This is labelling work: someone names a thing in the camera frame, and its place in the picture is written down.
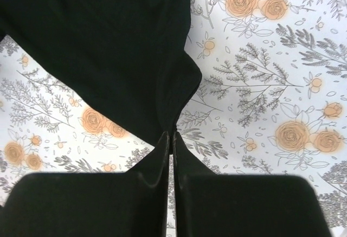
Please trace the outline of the black t-shirt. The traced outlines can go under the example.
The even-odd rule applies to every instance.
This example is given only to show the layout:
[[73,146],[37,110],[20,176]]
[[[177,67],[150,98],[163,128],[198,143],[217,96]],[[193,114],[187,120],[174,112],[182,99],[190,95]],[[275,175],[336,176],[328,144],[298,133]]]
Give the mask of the black t-shirt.
[[190,0],[1,0],[1,31],[143,141],[174,136],[202,74],[185,52]]

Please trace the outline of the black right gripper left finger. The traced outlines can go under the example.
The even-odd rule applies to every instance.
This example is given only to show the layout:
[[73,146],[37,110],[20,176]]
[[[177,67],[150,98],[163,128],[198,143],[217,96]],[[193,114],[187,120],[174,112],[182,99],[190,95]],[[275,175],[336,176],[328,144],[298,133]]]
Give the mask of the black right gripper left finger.
[[1,208],[1,236],[164,236],[170,137],[127,172],[33,173]]

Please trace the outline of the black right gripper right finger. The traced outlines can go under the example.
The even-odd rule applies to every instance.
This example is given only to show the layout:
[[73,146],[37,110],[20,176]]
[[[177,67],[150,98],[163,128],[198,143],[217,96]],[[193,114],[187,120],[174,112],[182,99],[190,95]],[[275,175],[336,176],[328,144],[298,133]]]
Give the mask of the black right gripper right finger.
[[178,236],[330,236],[314,190],[290,175],[219,175],[172,139]]

